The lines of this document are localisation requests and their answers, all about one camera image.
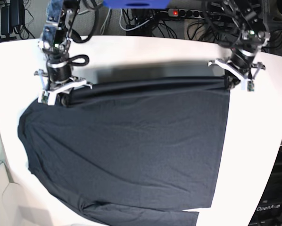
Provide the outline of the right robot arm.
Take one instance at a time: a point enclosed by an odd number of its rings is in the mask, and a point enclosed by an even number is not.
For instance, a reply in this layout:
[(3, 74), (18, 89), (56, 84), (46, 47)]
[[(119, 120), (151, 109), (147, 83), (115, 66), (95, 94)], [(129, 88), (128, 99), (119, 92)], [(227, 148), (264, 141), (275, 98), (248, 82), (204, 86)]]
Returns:
[(47, 6), (46, 23), (38, 41), (38, 47), (46, 57), (46, 70), (34, 72), (42, 85), (38, 103), (54, 105), (58, 96), (69, 95), (75, 88), (92, 88), (85, 78), (72, 75), (74, 67), (86, 66), (90, 61), (87, 55), (69, 55), (71, 42), (82, 41), (73, 35), (79, 10), (79, 0), (51, 0)]

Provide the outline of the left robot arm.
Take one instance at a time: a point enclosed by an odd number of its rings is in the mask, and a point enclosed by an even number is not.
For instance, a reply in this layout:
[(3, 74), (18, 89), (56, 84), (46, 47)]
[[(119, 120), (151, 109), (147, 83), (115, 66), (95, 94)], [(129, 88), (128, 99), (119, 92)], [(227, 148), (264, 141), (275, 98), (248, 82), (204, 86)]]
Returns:
[(232, 51), (231, 56), (227, 59), (217, 58), (209, 61), (208, 66), (219, 66), (224, 69), (228, 89), (240, 84), (242, 90), (253, 92), (256, 76), (261, 70), (265, 70), (263, 63), (253, 61), (257, 53), (268, 44), (271, 34), (249, 1), (222, 0), (220, 6), (224, 15), (235, 24), (237, 37), (228, 46), (220, 44)]

